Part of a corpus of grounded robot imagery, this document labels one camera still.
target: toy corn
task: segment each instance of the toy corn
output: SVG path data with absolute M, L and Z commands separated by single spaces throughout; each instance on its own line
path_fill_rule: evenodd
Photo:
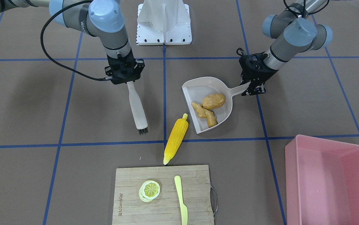
M 182 139 L 184 139 L 185 133 L 188 130 L 188 121 L 186 121 L 187 118 L 188 114 L 184 113 L 184 116 L 178 119 L 174 124 L 164 150 L 164 165 L 167 165 L 167 163 L 174 157 L 182 143 Z

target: toy knife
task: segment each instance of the toy knife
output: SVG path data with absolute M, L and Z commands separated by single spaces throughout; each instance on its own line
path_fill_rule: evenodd
M 181 209 L 182 225 L 188 225 L 188 208 L 184 205 L 184 199 L 182 198 L 182 182 L 179 175 L 174 177 L 175 188 L 177 188 L 177 194 L 179 199 L 179 208 Z

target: black cable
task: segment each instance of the black cable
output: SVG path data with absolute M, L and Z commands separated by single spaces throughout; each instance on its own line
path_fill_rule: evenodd
M 5 7 L 6 7 L 4 0 L 0 0 L 0 2 L 1 2 L 1 12 L 4 12 Z
M 34 5 L 30 0 L 26 0 L 26 2 L 27 2 L 30 6 L 38 7 L 38 6 Z
M 295 11 L 291 10 L 291 8 L 289 8 L 288 4 L 286 4 L 286 0 L 283 0 L 283 3 L 285 4 L 286 9 L 289 10 L 291 13 L 293 13 L 296 17 L 298 15 L 303 16 L 303 13 L 299 13 L 299 12 L 295 12 Z M 321 9 L 319 9 L 319 10 L 317 10 L 315 12 L 309 13 L 309 15 L 313 15 L 313 14 L 318 13 L 319 11 L 323 10 L 328 4 L 329 4 L 329 0 L 327 0 L 327 3 L 325 4 L 325 6 L 323 6 Z
M 71 4 L 69 6 L 66 6 L 64 8 L 62 8 L 61 10 L 59 10 L 57 13 L 55 13 L 44 25 L 44 27 L 42 27 L 42 30 L 41 30 L 41 47 L 42 47 L 42 50 L 44 51 L 45 55 L 54 63 L 56 63 L 57 65 L 65 68 L 65 69 L 68 69 L 68 70 L 71 70 L 75 73 L 78 73 L 79 75 L 83 76 L 83 77 L 86 77 L 88 79 L 91 79 L 91 80 L 94 80 L 94 81 L 108 81 L 111 79 L 111 77 L 105 77 L 105 78 L 94 78 L 94 77 L 90 77 L 88 75 L 85 75 L 77 70 L 74 70 L 70 67 L 67 67 L 61 63 L 58 63 L 56 60 L 54 60 L 48 53 L 47 53 L 47 50 L 45 49 L 45 46 L 44 46 L 44 32 L 45 32 L 45 29 L 47 28 L 47 26 L 52 22 L 52 20 L 54 20 L 58 15 L 60 15 L 61 13 L 63 13 L 64 11 L 74 7 L 74 6 L 78 6 L 78 5 L 81 5 L 81 4 L 85 4 L 85 3 L 91 3 L 92 0 L 86 0 L 86 1 L 81 1 L 81 2 L 78 2 L 78 3 L 74 3 L 74 4 Z
M 302 18 L 306 18 L 306 0 L 303 0 L 303 15 Z

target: brown floor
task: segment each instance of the brown floor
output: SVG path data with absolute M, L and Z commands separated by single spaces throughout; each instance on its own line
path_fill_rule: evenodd
M 184 2 L 193 42 L 163 47 L 135 45 L 143 1 L 121 1 L 134 56 L 146 64 L 135 83 L 149 124 L 142 136 L 125 85 L 73 77 L 45 57 L 46 8 L 0 14 L 0 225 L 110 224 L 116 168 L 162 165 L 164 142 L 188 111 L 181 85 L 213 76 L 237 86 L 235 50 L 265 51 L 273 40 L 262 22 L 284 9 L 280 0 Z M 235 96 L 219 127 L 198 135 L 190 123 L 170 162 L 209 165 L 216 224 L 284 224 L 284 148 L 296 134 L 359 144 L 359 0 L 331 1 L 314 19 L 333 30 L 327 51 L 298 54 L 258 98 Z M 45 46 L 63 64 L 104 76 L 98 38 L 53 23 Z

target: wooden cutting board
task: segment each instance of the wooden cutting board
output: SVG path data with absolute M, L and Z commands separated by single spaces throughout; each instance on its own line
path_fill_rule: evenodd
M 181 225 L 175 175 L 181 176 L 188 225 L 214 225 L 208 165 L 118 168 L 112 224 Z M 148 203 L 141 201 L 138 193 L 147 180 L 160 184 L 160 194 Z

